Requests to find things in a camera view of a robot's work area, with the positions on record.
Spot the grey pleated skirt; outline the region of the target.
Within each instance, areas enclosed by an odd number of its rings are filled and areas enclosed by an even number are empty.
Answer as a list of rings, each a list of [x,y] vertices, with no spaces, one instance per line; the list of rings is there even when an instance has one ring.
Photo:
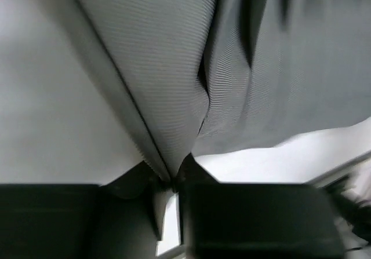
[[[370,117],[370,0],[77,0],[164,177]]]

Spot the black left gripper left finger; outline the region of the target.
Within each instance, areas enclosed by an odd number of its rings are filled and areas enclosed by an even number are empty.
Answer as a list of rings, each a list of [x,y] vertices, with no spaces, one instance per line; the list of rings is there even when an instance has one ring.
[[[155,258],[172,195],[141,163],[105,186],[1,185],[2,258]]]

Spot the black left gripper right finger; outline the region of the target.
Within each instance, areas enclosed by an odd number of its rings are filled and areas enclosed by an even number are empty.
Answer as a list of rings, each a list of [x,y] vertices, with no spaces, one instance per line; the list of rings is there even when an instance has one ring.
[[[358,204],[310,184],[222,183],[192,155],[177,174],[180,241],[188,258],[344,258],[337,216]]]

